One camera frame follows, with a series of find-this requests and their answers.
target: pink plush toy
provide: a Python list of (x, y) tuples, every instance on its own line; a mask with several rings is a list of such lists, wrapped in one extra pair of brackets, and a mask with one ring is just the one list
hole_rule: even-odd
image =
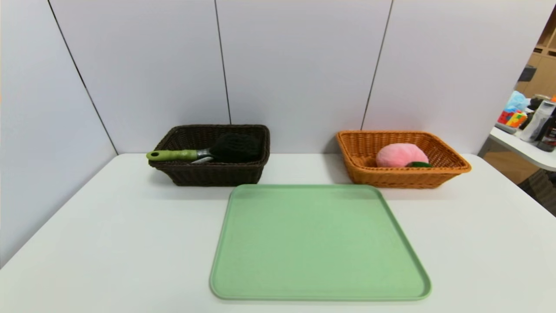
[(411, 162), (428, 163), (429, 158), (414, 144), (389, 144), (376, 155), (376, 165), (381, 168), (404, 168)]

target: white wall panel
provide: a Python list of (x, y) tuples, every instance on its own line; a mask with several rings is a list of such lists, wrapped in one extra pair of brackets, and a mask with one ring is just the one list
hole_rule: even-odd
[(2, 1), (1, 134), (3, 266), (116, 156), (45, 0)]
[(182, 124), (229, 124), (213, 0), (51, 0), (119, 153)]
[(430, 131), (477, 153), (554, 0), (395, 0), (364, 129)]
[(360, 129), (390, 0), (217, 0), (233, 124), (278, 153), (333, 151)]

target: orange wicker basket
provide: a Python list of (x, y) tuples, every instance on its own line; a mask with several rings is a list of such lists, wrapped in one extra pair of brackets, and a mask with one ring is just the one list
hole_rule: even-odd
[[(440, 138), (424, 131), (346, 130), (336, 135), (350, 179), (386, 188), (436, 188), (471, 170), (471, 165)], [(393, 143), (417, 145), (432, 168), (379, 168), (376, 154)]]

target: brush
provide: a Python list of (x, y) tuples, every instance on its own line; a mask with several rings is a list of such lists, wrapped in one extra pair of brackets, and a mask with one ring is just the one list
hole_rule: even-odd
[(214, 158), (224, 163), (244, 163), (256, 160), (260, 155), (259, 141), (244, 134), (224, 134), (210, 148), (200, 150), (155, 150), (147, 153), (150, 161), (204, 160)]

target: black brush head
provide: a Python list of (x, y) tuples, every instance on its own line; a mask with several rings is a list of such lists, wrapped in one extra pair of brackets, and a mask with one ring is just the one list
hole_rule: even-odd
[(251, 135), (224, 134), (209, 151), (219, 162), (243, 163), (255, 161), (261, 154), (261, 147)]

